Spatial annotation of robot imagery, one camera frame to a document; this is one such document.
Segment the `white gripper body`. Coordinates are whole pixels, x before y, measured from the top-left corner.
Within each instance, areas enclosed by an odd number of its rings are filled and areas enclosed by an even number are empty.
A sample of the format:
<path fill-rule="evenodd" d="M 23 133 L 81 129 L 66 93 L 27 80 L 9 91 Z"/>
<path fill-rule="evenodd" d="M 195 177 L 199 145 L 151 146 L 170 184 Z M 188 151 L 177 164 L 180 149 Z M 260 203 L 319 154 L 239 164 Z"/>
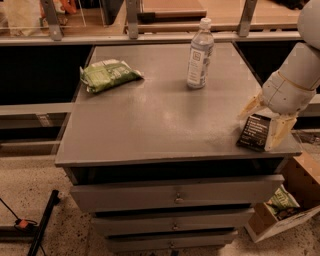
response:
<path fill-rule="evenodd" d="M 316 82 L 294 81 L 280 71 L 271 74 L 262 86 L 262 102 L 274 113 L 292 115 L 303 111 L 316 94 Z"/>

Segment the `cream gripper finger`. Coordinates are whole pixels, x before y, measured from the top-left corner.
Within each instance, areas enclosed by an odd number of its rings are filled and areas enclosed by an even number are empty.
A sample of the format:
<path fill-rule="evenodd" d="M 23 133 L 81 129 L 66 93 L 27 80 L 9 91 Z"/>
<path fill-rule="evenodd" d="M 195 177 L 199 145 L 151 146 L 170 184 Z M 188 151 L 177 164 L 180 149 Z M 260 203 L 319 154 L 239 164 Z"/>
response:
<path fill-rule="evenodd" d="M 262 93 L 258 93 L 248 101 L 245 107 L 240 111 L 238 117 L 240 119 L 245 119 L 250 115 L 257 113 L 258 111 L 263 110 L 265 107 L 266 105 L 263 101 Z"/>
<path fill-rule="evenodd" d="M 271 151 L 278 147 L 297 122 L 296 114 L 276 114 L 267 117 L 268 133 L 264 149 Z"/>

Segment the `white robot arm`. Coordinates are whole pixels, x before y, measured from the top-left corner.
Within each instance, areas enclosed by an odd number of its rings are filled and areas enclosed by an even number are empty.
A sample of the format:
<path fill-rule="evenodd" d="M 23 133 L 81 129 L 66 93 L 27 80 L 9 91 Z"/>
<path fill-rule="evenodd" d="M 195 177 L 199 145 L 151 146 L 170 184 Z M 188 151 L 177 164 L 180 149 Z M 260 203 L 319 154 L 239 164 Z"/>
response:
<path fill-rule="evenodd" d="M 303 39 L 239 114 L 245 126 L 239 146 L 256 151 L 276 148 L 290 133 L 320 85 L 320 0 L 309 0 L 297 24 Z"/>

